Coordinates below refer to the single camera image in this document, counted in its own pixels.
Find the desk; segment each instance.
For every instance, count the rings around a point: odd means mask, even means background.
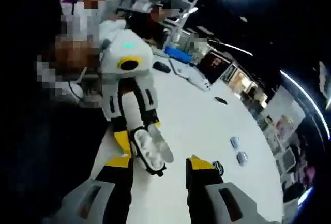
[[[156,60],[171,68],[166,58],[156,56]],[[210,91],[203,92],[172,71],[165,74],[153,69],[153,74],[160,130],[174,154],[174,162],[167,165],[163,177],[150,176],[135,163],[127,224],[191,223],[185,162],[192,154],[210,162],[219,160],[224,166],[223,180],[233,182],[250,196],[266,220],[281,222],[282,189],[275,159],[242,102],[220,80]],[[214,101],[215,96],[225,99],[228,105]],[[123,98],[127,119],[138,115],[132,98],[131,93]],[[231,136],[240,138],[240,150],[249,157],[244,167],[236,160]]]

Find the computer mouse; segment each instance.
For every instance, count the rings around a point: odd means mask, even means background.
[[[153,64],[153,68],[159,71],[162,71],[164,73],[170,73],[171,69],[164,63],[161,63],[159,61],[156,61]]]
[[[220,97],[218,97],[218,96],[216,96],[215,99],[216,99],[218,102],[222,103],[222,104],[228,105],[227,101],[225,101],[224,99],[222,99],[222,98],[220,98]]]

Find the ceiling light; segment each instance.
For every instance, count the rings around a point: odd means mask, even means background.
[[[197,29],[200,29],[201,31],[203,31],[209,35],[214,35],[213,32],[209,31],[208,29],[204,28],[203,26],[197,26]]]
[[[220,42],[220,44],[223,44],[223,45],[225,45],[225,46],[227,46],[227,47],[231,47],[231,48],[233,48],[233,49],[236,49],[236,50],[241,51],[241,52],[245,52],[246,54],[253,56],[253,54],[251,54],[250,52],[245,51],[245,50],[243,50],[243,49],[240,49],[240,48],[238,48],[238,47],[234,47],[234,46],[232,46],[232,45],[230,45],[230,44],[225,44],[225,43],[222,43],[222,42]]]
[[[301,204],[309,197],[312,193],[313,187],[310,187],[306,192],[302,194],[302,196],[298,200],[298,207],[301,207]]]
[[[197,10],[198,10],[198,8],[197,7],[194,7],[190,11],[188,11],[188,13],[191,14],[191,13],[194,13],[195,11],[197,11]]]
[[[330,139],[330,131],[329,131],[329,128],[326,124],[326,121],[322,115],[322,112],[321,110],[319,110],[319,108],[317,107],[316,103],[313,101],[313,99],[308,95],[308,93],[297,83],[295,82],[289,75],[287,75],[285,72],[283,71],[280,71],[280,73],[282,75],[284,75],[287,79],[289,79],[295,86],[297,86],[299,88],[299,90],[302,91],[302,93],[304,93],[304,95],[308,98],[308,100],[311,102],[311,104],[313,105],[313,107],[315,108],[317,114],[320,116],[321,120],[322,120],[322,123],[323,123],[323,126],[326,130],[326,133],[327,133],[327,136],[328,138]]]
[[[209,39],[209,41],[211,41],[211,42],[215,42],[215,43],[219,43],[219,44],[223,44],[223,45],[226,46],[226,47],[231,47],[231,48],[233,48],[233,49],[236,49],[236,50],[241,51],[241,52],[245,52],[246,54],[253,56],[253,54],[251,54],[251,53],[248,52],[248,51],[245,51],[245,50],[240,49],[240,48],[238,48],[238,47],[232,46],[232,45],[230,45],[230,44],[222,43],[222,42],[220,42],[219,40],[218,40],[218,41],[214,41],[214,40],[212,40],[212,39]]]
[[[243,22],[247,22],[247,19],[243,16],[240,16],[240,19],[243,21]]]
[[[329,102],[326,105],[326,110],[328,110],[328,108],[331,106],[331,98],[329,99]]]

